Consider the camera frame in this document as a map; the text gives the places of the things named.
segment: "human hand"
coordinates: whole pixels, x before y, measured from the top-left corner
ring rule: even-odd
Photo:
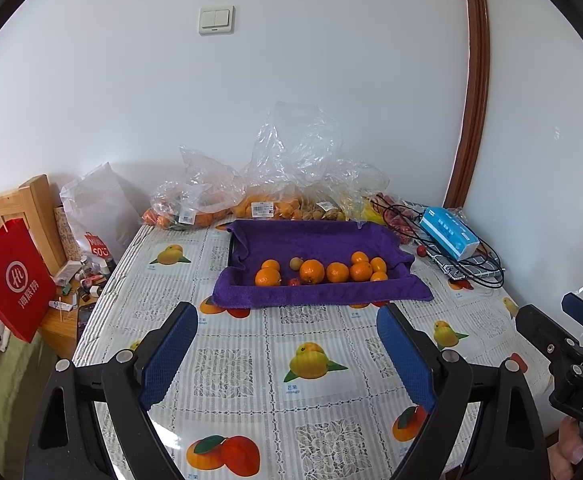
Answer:
[[[574,476],[572,464],[578,464],[583,459],[583,441],[575,418],[566,416],[563,419],[558,430],[558,443],[551,446],[547,453],[552,480],[569,480]]]

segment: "plastic bag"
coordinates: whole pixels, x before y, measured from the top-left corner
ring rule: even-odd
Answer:
[[[202,152],[180,147],[185,173],[182,206],[200,213],[216,213],[239,203],[245,180],[234,168]]]
[[[184,174],[180,182],[165,182],[143,213],[149,225],[184,230],[192,225],[209,227],[243,200],[245,180],[232,167],[202,152],[181,146]]]
[[[365,162],[339,158],[330,169],[327,181],[348,219],[377,221],[369,211],[369,197],[389,186],[389,178],[382,171]]]
[[[313,105],[278,101],[267,115],[242,174],[248,186],[322,182],[342,144],[336,122]]]
[[[152,207],[143,213],[142,219],[148,225],[182,231],[192,226],[209,227],[212,222],[230,212],[230,209],[226,208],[214,213],[202,213],[188,207],[193,201],[187,194],[184,184],[165,182],[152,194]]]
[[[60,199],[80,250],[97,254],[94,248],[98,245],[101,254],[97,256],[107,258],[111,254],[118,263],[138,231],[139,217],[109,162],[63,186]],[[108,254],[102,253],[98,238]]]
[[[320,108],[277,102],[242,171],[250,187],[234,213],[239,218],[369,220],[366,197],[386,189],[389,179],[373,165],[339,158],[341,145],[336,122]],[[288,192],[289,185],[295,193]]]

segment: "red shopping bag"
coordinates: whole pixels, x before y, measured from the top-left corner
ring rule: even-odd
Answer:
[[[55,295],[25,222],[7,220],[0,228],[0,320],[17,338],[31,342]]]

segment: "wooden furniture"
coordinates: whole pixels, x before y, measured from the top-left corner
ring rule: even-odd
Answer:
[[[38,175],[0,194],[0,227],[3,220],[25,220],[34,243],[53,276],[65,264],[65,252],[60,243],[54,204],[47,175]]]
[[[17,189],[0,193],[0,228],[3,220],[22,218],[29,228],[50,275],[65,264],[65,252],[54,217],[54,200],[46,175],[31,178]],[[64,312],[50,308],[39,327],[46,343],[63,358],[70,359],[76,348],[77,309]]]
[[[65,303],[72,302],[72,295],[80,284],[72,280],[72,290],[67,296],[61,296],[60,300]],[[91,298],[88,302],[78,298],[78,306],[95,303],[97,298]],[[49,308],[45,317],[41,321],[38,332],[43,336],[45,342],[51,346],[59,357],[71,359],[76,350],[76,329],[78,327],[78,308],[71,312],[61,312],[54,308]]]

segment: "blue box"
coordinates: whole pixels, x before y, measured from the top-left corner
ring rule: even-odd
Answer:
[[[422,227],[454,260],[464,260],[475,253],[478,237],[443,207],[428,207],[420,221]]]

